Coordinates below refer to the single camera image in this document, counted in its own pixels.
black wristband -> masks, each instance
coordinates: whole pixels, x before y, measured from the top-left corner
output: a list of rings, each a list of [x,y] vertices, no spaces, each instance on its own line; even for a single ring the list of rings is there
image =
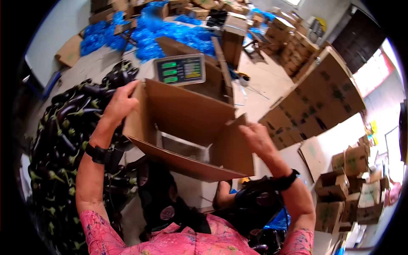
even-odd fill
[[[280,178],[275,179],[275,184],[276,184],[276,190],[278,191],[285,191],[287,190],[292,183],[296,180],[296,175],[300,174],[298,171],[295,169],[292,169],[292,173],[290,176],[283,176]]]

scale display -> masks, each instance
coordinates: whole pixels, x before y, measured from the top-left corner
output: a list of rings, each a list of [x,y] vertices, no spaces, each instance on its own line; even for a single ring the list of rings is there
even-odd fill
[[[204,54],[180,55],[154,61],[156,79],[171,85],[205,82]]]

white wall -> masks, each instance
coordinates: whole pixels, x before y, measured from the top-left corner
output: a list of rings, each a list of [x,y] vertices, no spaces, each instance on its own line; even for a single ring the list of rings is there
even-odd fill
[[[40,25],[25,59],[43,87],[60,68],[54,55],[69,38],[88,25],[90,10],[90,0],[60,0]]]
[[[379,153],[387,151],[385,134],[398,126],[399,104],[405,93],[397,70],[394,70],[375,90],[364,98],[367,121],[376,120]]]
[[[294,10],[304,20],[310,16],[323,18],[326,21],[326,37],[331,33],[350,5],[350,0],[301,0],[297,7],[284,0],[253,0],[256,7],[266,11],[270,7],[279,7],[284,11]]]

open cardboard box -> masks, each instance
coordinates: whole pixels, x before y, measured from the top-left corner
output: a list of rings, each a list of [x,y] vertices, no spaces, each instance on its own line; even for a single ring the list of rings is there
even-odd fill
[[[320,175],[315,191],[324,202],[345,201],[349,186],[347,176],[342,170],[337,170]]]
[[[180,87],[209,96],[222,102],[229,103],[233,106],[234,93],[228,65],[225,61],[224,53],[222,52],[217,38],[212,37],[211,39],[213,41],[215,54],[218,60],[208,55],[204,55],[206,81],[204,83],[182,85]],[[165,36],[156,38],[156,42],[162,48],[167,57],[202,53],[197,49],[191,48],[190,46]]]
[[[139,108],[125,121],[123,134],[141,151],[161,158],[172,170],[198,180],[217,182],[254,175],[252,153],[235,119],[233,106],[192,91],[146,79],[133,98]],[[160,132],[208,148],[209,163],[160,147]]]

purple eggplant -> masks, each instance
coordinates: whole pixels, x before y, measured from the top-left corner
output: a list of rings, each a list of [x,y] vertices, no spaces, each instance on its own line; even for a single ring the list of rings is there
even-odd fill
[[[77,106],[75,104],[68,104],[67,106],[65,106],[64,108],[62,108],[58,114],[57,114],[57,121],[58,122],[63,122],[64,119],[66,118],[66,116],[69,113],[73,113],[77,110]]]

